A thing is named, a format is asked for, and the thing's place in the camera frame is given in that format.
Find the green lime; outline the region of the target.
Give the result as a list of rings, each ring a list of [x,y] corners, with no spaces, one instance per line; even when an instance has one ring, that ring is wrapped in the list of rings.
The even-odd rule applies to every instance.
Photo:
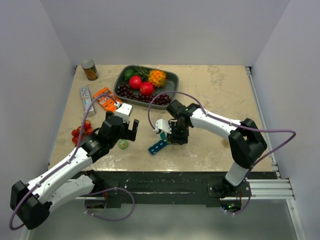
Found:
[[[134,74],[135,71],[133,69],[127,69],[123,74],[123,78],[125,81],[129,81]]]

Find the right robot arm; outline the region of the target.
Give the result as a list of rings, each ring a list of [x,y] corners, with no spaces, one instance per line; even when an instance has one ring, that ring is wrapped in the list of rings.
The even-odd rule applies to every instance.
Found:
[[[156,154],[168,143],[187,144],[189,128],[196,127],[218,135],[229,142],[233,164],[221,182],[212,186],[212,190],[220,198],[235,196],[241,190],[247,173],[267,149],[267,143],[255,122],[250,118],[234,121],[204,112],[198,104],[185,106],[178,100],[172,101],[166,110],[173,119],[159,119],[155,123],[155,131],[165,132],[166,137],[151,146],[149,153]]]

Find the tin can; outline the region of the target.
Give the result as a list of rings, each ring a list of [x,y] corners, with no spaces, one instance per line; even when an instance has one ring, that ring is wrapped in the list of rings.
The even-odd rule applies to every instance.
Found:
[[[84,71],[86,78],[90,81],[97,80],[99,73],[92,59],[86,59],[81,63],[81,67]]]

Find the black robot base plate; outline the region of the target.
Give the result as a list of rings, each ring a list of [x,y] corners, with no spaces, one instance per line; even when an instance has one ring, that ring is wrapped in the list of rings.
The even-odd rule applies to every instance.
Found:
[[[203,205],[221,207],[213,186],[219,184],[225,172],[160,172],[160,171],[95,171],[100,186],[93,192],[119,187],[107,193],[106,207],[121,205]]]

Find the orange spiky fruit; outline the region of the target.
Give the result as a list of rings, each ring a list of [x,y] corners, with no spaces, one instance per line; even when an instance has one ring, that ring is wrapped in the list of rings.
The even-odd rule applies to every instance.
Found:
[[[162,70],[151,70],[148,74],[148,82],[156,88],[162,88],[167,81],[167,75]]]

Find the orange snack box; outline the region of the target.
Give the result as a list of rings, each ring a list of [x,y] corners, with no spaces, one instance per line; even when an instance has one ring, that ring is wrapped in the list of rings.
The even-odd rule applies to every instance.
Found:
[[[107,94],[107,95],[110,95],[112,96],[112,98],[110,98],[109,96],[101,96],[96,102],[99,103],[102,108],[105,110],[105,111],[110,111],[110,112],[114,112],[117,108],[115,106],[115,101],[114,99],[116,100],[117,103],[123,103],[122,100],[120,100],[114,92],[112,92],[108,87],[104,87],[102,88],[101,90],[99,90],[97,93],[95,93],[93,95],[93,98],[97,98],[99,95],[102,95],[102,94]]]

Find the green herb sprig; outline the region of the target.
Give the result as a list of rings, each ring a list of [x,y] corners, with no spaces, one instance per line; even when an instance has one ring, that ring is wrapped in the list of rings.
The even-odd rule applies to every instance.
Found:
[[[135,69],[135,74],[137,76],[140,76],[146,79],[149,77],[149,70],[147,68],[138,65],[134,69]]]

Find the dark red grape bunch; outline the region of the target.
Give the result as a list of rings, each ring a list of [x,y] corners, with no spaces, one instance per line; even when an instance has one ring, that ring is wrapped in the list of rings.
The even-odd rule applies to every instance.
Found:
[[[134,90],[130,87],[128,83],[123,83],[115,88],[115,92],[117,95],[123,98],[144,102],[144,103],[150,103],[151,100],[156,96],[156,94],[142,94],[140,91],[137,93],[134,93]],[[172,99],[170,96],[166,93],[162,93],[159,97],[157,97],[153,104],[159,105],[159,106],[165,106],[171,103]]]

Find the silver toothpaste box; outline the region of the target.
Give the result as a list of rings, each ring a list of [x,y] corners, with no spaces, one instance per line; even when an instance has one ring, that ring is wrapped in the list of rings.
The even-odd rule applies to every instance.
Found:
[[[85,86],[82,86],[79,90],[80,90],[80,96],[81,96],[82,103],[83,103],[84,112],[88,113],[88,115],[87,115],[88,117],[95,115],[96,111],[95,111],[94,106],[92,106],[89,109],[89,106],[92,103],[92,98],[91,98],[91,94],[89,91],[89,87],[87,85],[85,85]]]

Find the green bottle lid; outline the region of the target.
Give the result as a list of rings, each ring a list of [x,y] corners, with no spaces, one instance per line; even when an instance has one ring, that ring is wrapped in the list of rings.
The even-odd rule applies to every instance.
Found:
[[[125,150],[128,148],[129,142],[126,139],[120,139],[117,145],[121,150]]]

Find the red apple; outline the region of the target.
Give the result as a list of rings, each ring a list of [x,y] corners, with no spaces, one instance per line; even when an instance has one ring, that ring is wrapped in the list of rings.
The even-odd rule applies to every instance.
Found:
[[[143,82],[139,91],[142,95],[151,95],[154,92],[154,86],[150,82]]]
[[[129,80],[129,85],[133,90],[139,90],[143,81],[140,76],[134,75]]]

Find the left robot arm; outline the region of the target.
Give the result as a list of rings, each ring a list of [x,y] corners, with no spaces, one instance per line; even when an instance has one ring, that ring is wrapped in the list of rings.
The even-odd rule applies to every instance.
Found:
[[[33,230],[39,227],[60,205],[91,194],[99,196],[104,184],[91,177],[82,175],[76,180],[71,178],[107,155],[119,140],[135,141],[139,120],[134,120],[129,128],[131,112],[124,110],[108,111],[101,127],[94,129],[86,137],[79,136],[75,148],[51,169],[27,183],[17,181],[11,187],[10,208],[13,213],[9,220],[9,228],[18,217],[22,227]]]

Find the teal weekly pill organizer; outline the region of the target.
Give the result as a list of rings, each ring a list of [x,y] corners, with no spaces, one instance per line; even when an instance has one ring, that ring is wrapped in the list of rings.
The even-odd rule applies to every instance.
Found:
[[[149,147],[148,151],[151,155],[155,155],[160,150],[165,148],[167,145],[168,145],[167,135],[164,132],[162,132],[160,133],[160,140],[156,142],[154,145],[152,145],[151,147]]]

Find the grey fruit tray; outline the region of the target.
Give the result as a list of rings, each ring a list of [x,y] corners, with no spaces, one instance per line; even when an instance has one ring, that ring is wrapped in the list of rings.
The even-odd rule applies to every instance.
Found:
[[[120,72],[113,92],[126,103],[162,110],[174,100],[178,86],[179,78],[172,72],[128,65]]]

